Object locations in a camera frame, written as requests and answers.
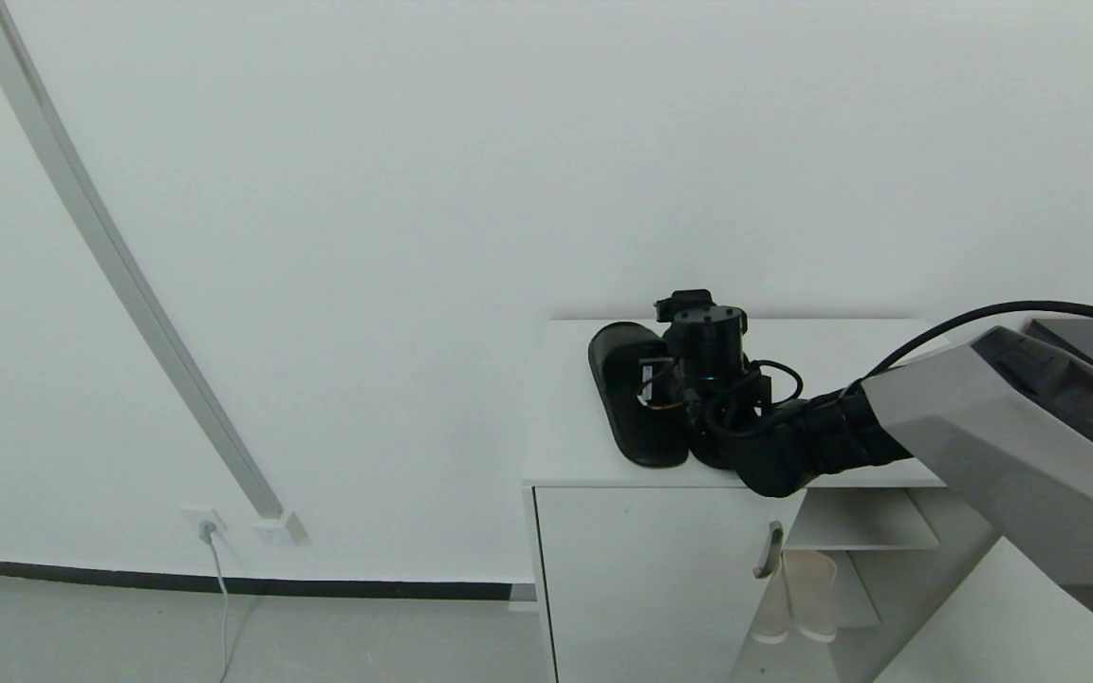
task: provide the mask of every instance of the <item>open shelf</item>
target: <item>open shelf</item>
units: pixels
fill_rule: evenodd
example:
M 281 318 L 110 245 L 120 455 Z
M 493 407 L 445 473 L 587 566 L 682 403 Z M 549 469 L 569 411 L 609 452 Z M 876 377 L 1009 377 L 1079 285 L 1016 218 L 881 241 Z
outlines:
M 903 488 L 811 488 L 787 539 L 789 550 L 936 550 Z

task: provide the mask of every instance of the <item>power cord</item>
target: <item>power cord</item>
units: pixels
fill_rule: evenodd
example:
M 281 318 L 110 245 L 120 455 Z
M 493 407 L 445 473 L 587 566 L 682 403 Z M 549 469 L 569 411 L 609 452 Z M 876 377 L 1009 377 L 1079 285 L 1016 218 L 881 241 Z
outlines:
M 218 525 L 204 520 L 200 522 L 198 535 L 204 544 L 209 545 L 209 552 L 213 553 L 213 569 L 218 572 L 218 588 L 222 589 L 222 675 L 218 679 L 218 683 L 224 683 L 226 672 L 231 669 L 231 652 L 228 645 L 226 645 L 226 617 L 231 613 L 231 593 L 226 591 L 226 578 L 222 576 L 222 563 L 218 558 L 218 547 L 213 545 L 213 532 L 215 531 L 218 531 Z

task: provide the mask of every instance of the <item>white wall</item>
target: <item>white wall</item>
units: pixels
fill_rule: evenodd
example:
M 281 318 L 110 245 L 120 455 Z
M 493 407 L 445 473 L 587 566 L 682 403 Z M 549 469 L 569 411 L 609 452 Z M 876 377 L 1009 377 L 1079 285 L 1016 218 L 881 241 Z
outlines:
M 315 544 L 251 542 L 0 95 L 0 557 L 202 572 L 190 502 L 257 576 L 524 580 L 551 316 L 1093 302 L 1093 3 L 11 8 Z

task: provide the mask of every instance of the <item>power plug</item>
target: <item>power plug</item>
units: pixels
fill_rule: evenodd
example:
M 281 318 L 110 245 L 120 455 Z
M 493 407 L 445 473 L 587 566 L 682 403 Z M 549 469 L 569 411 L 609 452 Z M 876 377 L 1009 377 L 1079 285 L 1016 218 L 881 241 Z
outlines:
M 213 545 L 213 531 L 218 531 L 218 525 L 204 519 L 200 522 L 200 531 L 197 532 L 197 535 L 204 544 Z

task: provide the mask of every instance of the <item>black cable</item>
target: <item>black cable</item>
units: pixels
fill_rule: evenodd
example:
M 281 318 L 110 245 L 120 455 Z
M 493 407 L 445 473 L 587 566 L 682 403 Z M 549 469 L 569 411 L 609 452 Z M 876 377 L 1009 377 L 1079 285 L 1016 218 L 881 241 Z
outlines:
M 754 362 L 754 363 L 759 364 L 759 366 L 762 367 L 773 367 L 775 369 L 780 369 L 781 372 L 787 373 L 787 375 L 789 375 L 795 380 L 795 391 L 790 392 L 790 397 L 786 397 L 781 401 L 775 401 L 773 402 L 773 405 L 778 405 L 778 403 L 786 403 L 787 401 L 795 401 L 795 399 L 799 398 L 799 395 L 803 393 L 803 377 L 799 376 L 798 372 L 795 372 L 794 369 L 790 369 L 789 367 L 785 366 L 785 364 L 777 362 Z
M 795 391 L 790 392 L 790 397 L 786 397 L 781 401 L 767 403 L 767 405 L 763 407 L 763 412 L 768 410 L 768 408 L 779 405 L 780 403 L 786 403 L 787 401 L 794 401 L 794 399 L 798 399 L 799 395 L 803 392 L 803 377 L 799 376 L 799 373 L 795 372 L 795 369 L 789 368 L 785 366 L 785 364 L 777 362 L 750 362 L 750 367 L 748 367 L 749 372 L 744 377 L 741 377 L 741 379 L 734 381 L 732 386 L 729 386 L 728 389 L 724 389 L 722 392 L 717 393 L 714 399 L 707 402 L 707 410 L 706 412 L 704 412 L 703 416 L 704 420 L 706 420 L 707 427 L 710 428 L 710 431 L 724 437 L 750 436 L 759 432 L 757 427 L 750 427 L 743 432 L 737 432 L 733 431 L 733 428 L 728 428 L 726 427 L 726 425 L 717 422 L 716 412 L 719 411 L 720 404 L 724 403 L 724 401 L 728 401 L 728 399 L 731 398 L 733 393 L 737 393 L 738 390 L 740 390 L 742 386 L 747 384 L 747 381 L 756 381 L 760 379 L 760 375 L 756 373 L 756 370 L 759 370 L 760 367 L 773 367 L 775 369 L 780 369 L 781 372 L 787 373 L 787 375 L 789 375 L 795 380 Z
M 1002 304 L 994 304 L 992 306 L 984 306 L 980 308 L 975 308 L 975 310 L 967 311 L 967 314 L 961 314 L 953 317 L 953 319 L 945 320 L 945 322 L 938 323 L 932 328 L 925 330 L 921 334 L 918 334 L 910 341 L 907 341 L 905 345 L 901 346 L 898 350 L 893 351 L 889 354 L 883 362 L 877 364 L 875 367 L 871 368 L 861 379 L 855 380 L 853 385 L 847 386 L 846 389 L 850 389 L 851 386 L 858 385 L 859 381 L 871 377 L 872 375 L 880 375 L 880 373 L 885 369 L 893 367 L 893 364 L 898 362 L 898 360 L 904 358 L 907 354 L 914 353 L 914 350 L 922 346 L 926 342 L 931 341 L 938 337 L 944 335 L 950 330 L 953 330 L 960 326 L 973 322 L 973 320 L 983 319 L 983 317 L 997 316 L 1002 314 L 1016 314 L 1026 311 L 1044 311 L 1054 314 L 1070 314 L 1082 317 L 1090 317 L 1093 319 L 1093 306 L 1090 304 L 1076 304 L 1072 302 L 1045 302 L 1045 299 L 1034 299 L 1033 302 L 1006 302 Z

